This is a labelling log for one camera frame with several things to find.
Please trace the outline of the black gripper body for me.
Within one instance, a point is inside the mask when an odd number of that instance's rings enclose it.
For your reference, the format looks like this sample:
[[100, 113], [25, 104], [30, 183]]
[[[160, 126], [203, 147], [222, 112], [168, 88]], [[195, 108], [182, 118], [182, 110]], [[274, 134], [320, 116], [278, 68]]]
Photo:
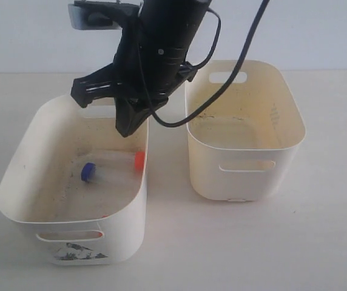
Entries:
[[137, 99], [143, 85], [153, 99], [169, 96], [194, 70], [186, 55], [197, 30], [196, 5], [141, 5], [121, 28], [112, 63], [75, 79], [72, 98], [82, 108], [105, 97]]

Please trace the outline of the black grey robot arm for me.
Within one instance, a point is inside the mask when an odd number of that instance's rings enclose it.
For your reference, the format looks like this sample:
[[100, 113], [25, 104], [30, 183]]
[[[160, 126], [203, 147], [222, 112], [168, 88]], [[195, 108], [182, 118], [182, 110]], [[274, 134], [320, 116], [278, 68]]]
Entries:
[[136, 132], [197, 68], [186, 61], [210, 1], [144, 1], [141, 5], [101, 1], [69, 4], [77, 30], [121, 29], [109, 65], [73, 81], [70, 95], [82, 108], [113, 98], [115, 127], [123, 137]]

